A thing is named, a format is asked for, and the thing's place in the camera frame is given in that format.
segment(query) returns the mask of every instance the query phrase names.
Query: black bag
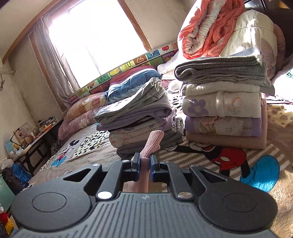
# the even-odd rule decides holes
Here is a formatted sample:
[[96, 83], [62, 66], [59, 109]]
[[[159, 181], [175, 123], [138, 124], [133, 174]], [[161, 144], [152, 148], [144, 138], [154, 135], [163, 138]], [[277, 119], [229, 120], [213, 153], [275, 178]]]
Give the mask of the black bag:
[[5, 168], [2, 171], [3, 179], [5, 183], [8, 185], [10, 190], [14, 193], [14, 195], [19, 194], [24, 187], [21, 185], [20, 180], [13, 174], [13, 168]]

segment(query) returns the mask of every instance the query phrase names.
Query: desk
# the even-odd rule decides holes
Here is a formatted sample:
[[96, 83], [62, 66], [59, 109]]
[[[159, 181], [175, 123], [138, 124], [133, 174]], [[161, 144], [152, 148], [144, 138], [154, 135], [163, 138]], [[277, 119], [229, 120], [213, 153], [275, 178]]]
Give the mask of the desk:
[[[34, 171], [36, 170], [36, 168], [40, 165], [40, 163], [42, 162], [43, 157], [45, 157], [48, 153], [51, 157], [51, 146], [49, 144], [49, 142], [47, 141], [46, 135], [50, 134], [54, 140], [57, 140], [57, 136], [53, 133], [53, 128], [56, 127], [60, 127], [61, 123], [63, 122], [63, 119], [61, 119], [60, 121], [58, 121], [57, 123], [55, 123], [49, 130], [47, 130], [46, 132], [44, 132], [43, 134], [41, 134], [38, 138], [36, 138], [31, 144], [29, 144], [22, 153], [20, 153], [20, 155], [15, 158], [13, 161], [14, 163], [20, 162], [22, 164], [26, 163], [28, 166], [28, 171], [31, 173], [32, 176], [34, 176]], [[45, 154], [43, 154], [40, 150], [40, 146], [42, 144], [45, 144], [46, 147], [48, 148], [47, 152]], [[37, 164], [35, 166], [33, 166], [31, 164], [30, 161], [30, 157], [32, 154], [34, 154], [35, 152], [38, 152], [39, 155], [41, 156], [41, 159], [37, 162]]]

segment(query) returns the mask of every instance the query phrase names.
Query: gray curtain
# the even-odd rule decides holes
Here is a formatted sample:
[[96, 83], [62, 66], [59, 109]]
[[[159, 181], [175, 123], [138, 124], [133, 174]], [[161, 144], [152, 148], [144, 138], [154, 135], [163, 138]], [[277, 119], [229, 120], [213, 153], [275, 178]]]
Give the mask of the gray curtain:
[[61, 98], [67, 108], [71, 105], [67, 97], [80, 89], [68, 62], [49, 37], [49, 26], [52, 20], [49, 14], [44, 15], [33, 27], [33, 34], [41, 57], [48, 71], [55, 93]]

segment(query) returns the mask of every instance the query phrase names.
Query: white plastic bag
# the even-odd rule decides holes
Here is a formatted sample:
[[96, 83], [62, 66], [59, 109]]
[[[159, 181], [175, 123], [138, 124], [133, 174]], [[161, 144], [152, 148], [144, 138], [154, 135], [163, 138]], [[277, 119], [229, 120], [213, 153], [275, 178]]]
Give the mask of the white plastic bag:
[[2, 157], [0, 159], [0, 165], [1, 165], [1, 169], [5, 169], [5, 168], [10, 168], [13, 166], [13, 160], [12, 159], [7, 159], [7, 157]]

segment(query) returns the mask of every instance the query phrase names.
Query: gray ribbed clothing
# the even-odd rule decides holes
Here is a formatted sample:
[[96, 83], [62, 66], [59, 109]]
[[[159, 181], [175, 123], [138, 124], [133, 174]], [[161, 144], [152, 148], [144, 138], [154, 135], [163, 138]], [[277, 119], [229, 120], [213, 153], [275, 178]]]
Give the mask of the gray ribbed clothing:
[[158, 101], [165, 93], [162, 81], [158, 78], [151, 78], [135, 95], [100, 109], [95, 119], [100, 124], [108, 124], [128, 112]]
[[[172, 147], [183, 142], [184, 123], [182, 118], [173, 117], [173, 128], [164, 132], [164, 137], [160, 143], [161, 148]], [[117, 149], [117, 155], [122, 159], [128, 159], [134, 156], [134, 153], [140, 153], [147, 141], [140, 141], [133, 144], [124, 145]]]
[[174, 73], [185, 84], [229, 81], [264, 87], [271, 85], [262, 56], [254, 47], [227, 57], [196, 58], [176, 66]]

